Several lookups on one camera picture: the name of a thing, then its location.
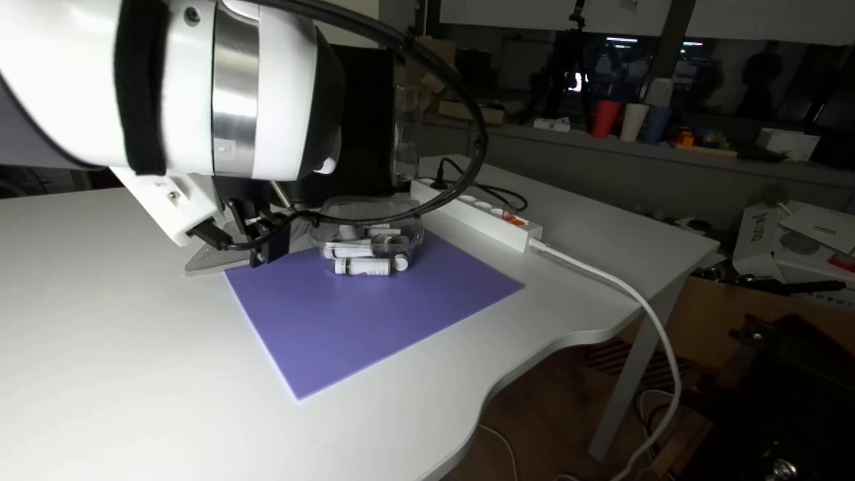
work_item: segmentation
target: floor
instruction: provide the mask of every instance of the floor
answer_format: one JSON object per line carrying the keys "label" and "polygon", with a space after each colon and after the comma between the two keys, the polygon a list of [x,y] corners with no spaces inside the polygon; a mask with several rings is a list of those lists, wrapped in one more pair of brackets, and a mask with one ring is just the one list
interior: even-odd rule
{"label": "floor", "polygon": [[[622,467],[628,453],[644,440],[644,429],[633,416],[626,419],[612,457],[602,471],[585,453],[622,361],[622,345],[566,350],[549,358],[489,400],[481,425],[494,427],[509,439],[517,451],[518,481],[558,481],[558,472],[569,472],[581,481],[596,481]],[[469,457],[447,481],[517,479],[502,440],[481,427]]]}

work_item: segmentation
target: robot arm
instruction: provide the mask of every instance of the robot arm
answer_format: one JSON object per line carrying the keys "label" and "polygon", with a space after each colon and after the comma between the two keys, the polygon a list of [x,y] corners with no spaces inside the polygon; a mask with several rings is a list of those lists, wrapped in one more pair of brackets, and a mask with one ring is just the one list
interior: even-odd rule
{"label": "robot arm", "polygon": [[[344,74],[310,18],[417,53],[462,94],[409,36],[310,0],[0,0],[0,74],[58,149],[112,167],[175,242],[229,248],[201,179],[299,181],[339,162]],[[458,191],[386,221],[477,179],[486,131],[462,98],[481,126],[474,167]]]}

